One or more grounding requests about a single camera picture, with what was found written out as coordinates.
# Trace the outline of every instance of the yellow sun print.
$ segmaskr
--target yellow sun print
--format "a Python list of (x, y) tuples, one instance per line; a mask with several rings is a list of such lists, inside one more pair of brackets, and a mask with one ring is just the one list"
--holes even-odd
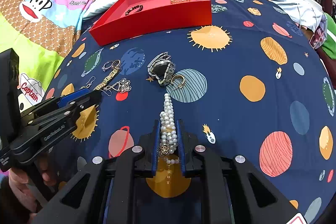
[(194, 45), (199, 44), (199, 47), (210, 48), (211, 52), (213, 49), (222, 50), (226, 45), (230, 45), (229, 42), (232, 42), (232, 36), (228, 35), (227, 30), (223, 31), (222, 27), (217, 26), (205, 26), (201, 29), (196, 29), (188, 33), (190, 35), (188, 38), (192, 38), (189, 42), (194, 42)]
[(96, 110), (96, 106), (91, 106), (80, 113), (80, 117), (76, 121), (77, 129), (73, 131), (71, 138), (73, 137), (75, 140), (77, 139), (88, 139), (91, 136), (91, 133), (95, 130), (97, 126), (96, 121), (98, 121), (97, 113), (99, 110)]

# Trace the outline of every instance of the dark beaded bracelet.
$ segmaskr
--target dark beaded bracelet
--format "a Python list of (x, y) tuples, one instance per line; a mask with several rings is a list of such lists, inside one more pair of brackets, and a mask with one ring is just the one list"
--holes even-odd
[(140, 12), (142, 9), (143, 9), (143, 6), (140, 4), (140, 5), (136, 5), (134, 7), (132, 7), (131, 9), (127, 10), (127, 12), (125, 13), (125, 15), (127, 16), (131, 11), (135, 10), (139, 8), (137, 11), (135, 11), (135, 13), (137, 12)]

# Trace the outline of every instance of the cartoon blanket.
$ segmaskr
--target cartoon blanket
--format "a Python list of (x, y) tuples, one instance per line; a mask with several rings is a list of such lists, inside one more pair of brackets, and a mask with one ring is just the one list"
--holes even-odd
[(80, 36), (83, 13), (93, 1), (0, 0), (0, 52), (12, 47), (19, 55), (19, 87), (25, 100), (21, 110), (41, 102)]

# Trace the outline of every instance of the navy blue bed sheet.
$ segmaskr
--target navy blue bed sheet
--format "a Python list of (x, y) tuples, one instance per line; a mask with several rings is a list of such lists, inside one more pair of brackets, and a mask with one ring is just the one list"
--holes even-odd
[[(85, 162), (118, 156), (151, 132), (168, 92), (175, 120), (183, 119), (200, 143), (225, 157), (244, 155), (313, 223), (336, 189), (335, 94), (328, 74), (307, 38), (271, 1), (211, 4), (212, 26), (150, 33), (105, 47), (88, 31), (82, 34), (46, 97), (95, 79), (92, 90), (109, 73), (103, 64), (117, 59), (122, 70), (110, 84), (127, 78), (132, 90), (103, 93), (80, 129), (53, 147), (59, 187)], [(147, 73), (149, 62), (165, 51), (175, 73), (186, 78), (182, 89), (174, 89), (179, 79), (163, 88)], [(159, 162), (154, 179), (137, 182), (138, 222), (200, 223), (200, 189), (198, 180), (181, 176), (178, 164)]]

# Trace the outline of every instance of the red box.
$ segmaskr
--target red box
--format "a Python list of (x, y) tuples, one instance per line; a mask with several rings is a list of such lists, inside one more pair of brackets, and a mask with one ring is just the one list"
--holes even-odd
[[(143, 10), (125, 15), (135, 5)], [(89, 30), (100, 46), (142, 34), (211, 25), (211, 1), (191, 0), (171, 4), (170, 0), (118, 0)]]

